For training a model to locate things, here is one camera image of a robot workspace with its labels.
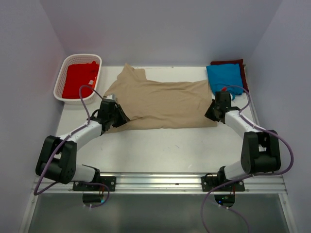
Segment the beige polo shirt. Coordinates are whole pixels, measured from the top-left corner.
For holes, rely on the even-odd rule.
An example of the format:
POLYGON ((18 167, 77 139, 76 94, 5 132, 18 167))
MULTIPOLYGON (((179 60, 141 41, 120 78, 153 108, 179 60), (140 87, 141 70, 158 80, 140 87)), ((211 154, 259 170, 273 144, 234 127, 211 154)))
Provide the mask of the beige polo shirt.
POLYGON ((156 82, 146 78, 144 69, 135 69, 125 64, 104 96, 111 94, 115 95, 130 119, 120 127, 111 128, 111 133, 217 126, 216 122, 205 117, 212 103, 212 92, 207 80, 156 82))

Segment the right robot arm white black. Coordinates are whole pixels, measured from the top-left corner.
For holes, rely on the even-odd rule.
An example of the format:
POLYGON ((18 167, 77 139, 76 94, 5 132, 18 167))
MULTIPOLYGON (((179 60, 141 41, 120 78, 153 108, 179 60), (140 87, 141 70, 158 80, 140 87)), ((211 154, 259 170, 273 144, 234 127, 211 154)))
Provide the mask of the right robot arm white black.
POLYGON ((240 159, 217 172, 214 184, 221 190, 228 190, 234 180, 256 173, 278 171, 281 167, 280 149, 275 131, 259 130, 253 122, 247 123, 239 107, 231 105, 231 94, 217 91, 205 117, 221 122, 234 130, 242 138, 240 159))

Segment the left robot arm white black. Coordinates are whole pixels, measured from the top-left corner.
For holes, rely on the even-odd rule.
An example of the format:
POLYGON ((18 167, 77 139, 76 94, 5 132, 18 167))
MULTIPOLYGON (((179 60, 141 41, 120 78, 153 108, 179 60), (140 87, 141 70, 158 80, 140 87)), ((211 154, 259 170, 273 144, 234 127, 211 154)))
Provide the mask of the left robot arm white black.
POLYGON ((58 183, 84 182, 89 190, 97 190, 101 185, 98 169, 77 164, 77 152, 91 140, 101 136, 110 128, 118 128, 130 119, 120 104, 114 100, 101 101, 100 108, 90 120, 62 136, 48 136, 43 143, 35 168, 36 175, 58 183))

